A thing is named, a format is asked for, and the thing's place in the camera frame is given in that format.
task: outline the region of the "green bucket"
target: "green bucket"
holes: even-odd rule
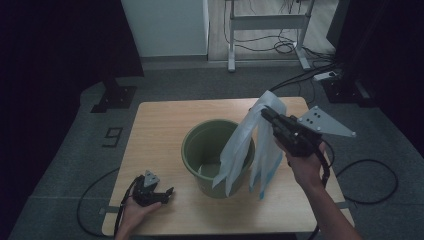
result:
[[[212,188],[212,182],[219,173],[220,155],[237,123],[214,119],[192,128],[184,138],[181,155],[184,165],[194,175],[200,190],[212,198],[226,198],[225,180]],[[244,176],[253,162],[255,144],[250,140],[249,150],[239,177],[233,183],[230,196],[236,193],[243,183]]]

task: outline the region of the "wooden table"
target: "wooden table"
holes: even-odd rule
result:
[[[136,231],[140,235],[237,234],[310,232],[316,221],[304,192],[295,182],[283,159],[268,188],[259,200],[259,184],[250,193],[249,177],[241,189],[227,199],[213,199],[198,188],[185,168],[181,144],[187,132],[210,119],[240,122],[257,99],[224,99],[140,104],[121,169],[109,205],[118,207],[135,177],[150,170],[159,176],[156,192],[175,187],[169,203],[149,215]],[[305,100],[286,97],[287,115],[297,117],[308,111]],[[344,203],[334,173],[327,191],[336,203]],[[342,209],[353,223],[348,209]],[[113,235],[116,213],[108,212],[102,231]]]

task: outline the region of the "black curtain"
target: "black curtain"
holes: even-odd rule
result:
[[[120,0],[1,1],[0,44],[4,239],[66,136],[81,92],[143,69]]]
[[[382,10],[378,24],[359,50],[366,29]],[[362,83],[373,102],[424,156],[424,3],[420,0],[351,0],[336,58],[350,70],[348,81]]]

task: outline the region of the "power strip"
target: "power strip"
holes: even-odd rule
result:
[[[314,81],[331,80],[337,77],[337,74],[333,71],[317,74],[314,76]]]

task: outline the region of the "white panel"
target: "white panel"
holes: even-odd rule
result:
[[[206,55],[204,4],[199,0],[122,0],[139,55]]]

